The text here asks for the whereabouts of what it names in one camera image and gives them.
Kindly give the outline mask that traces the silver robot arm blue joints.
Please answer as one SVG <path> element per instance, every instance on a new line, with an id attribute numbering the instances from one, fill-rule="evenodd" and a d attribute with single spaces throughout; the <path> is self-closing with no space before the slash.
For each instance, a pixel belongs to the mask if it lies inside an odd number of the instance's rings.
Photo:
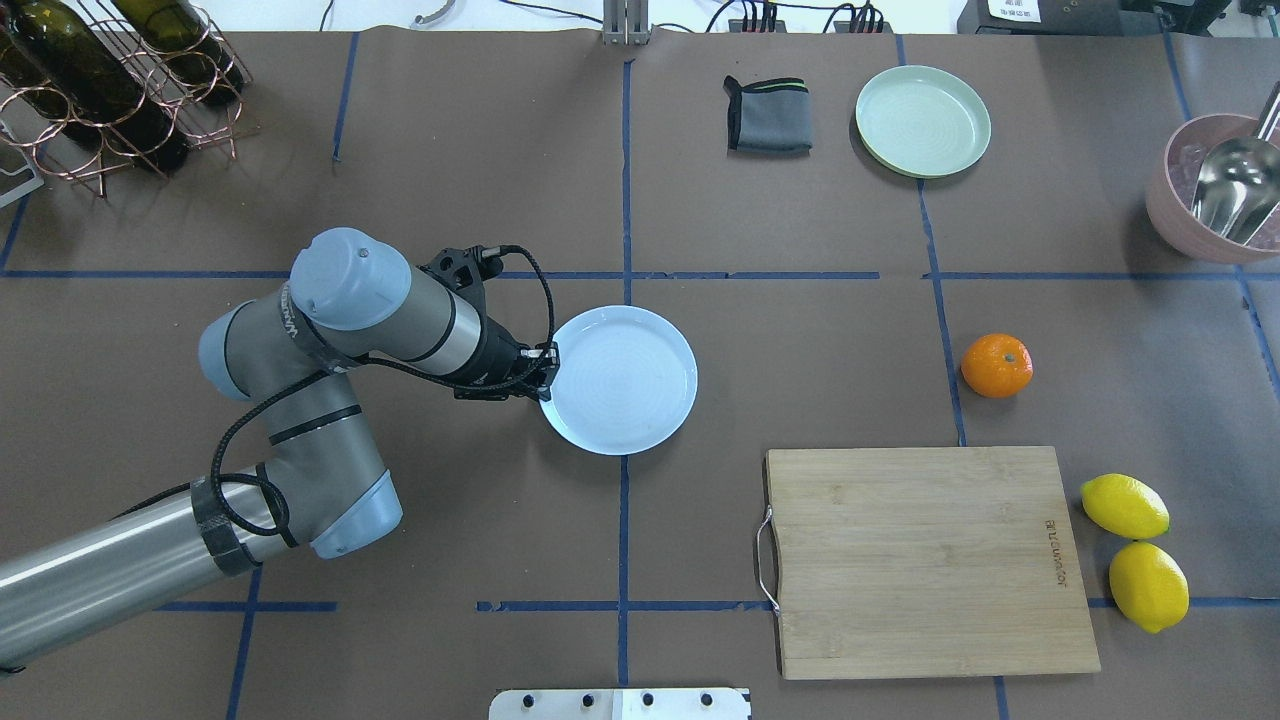
<path id="1" fill-rule="evenodd" d="M 3 674 L 301 544 L 324 559 L 393 530 L 402 510 L 349 382 L 419 370 L 447 288 L 349 227 L 317 234 L 288 281 L 211 323 L 198 360 L 250 410 L 198 477 L 110 521 L 3 564 Z"/>

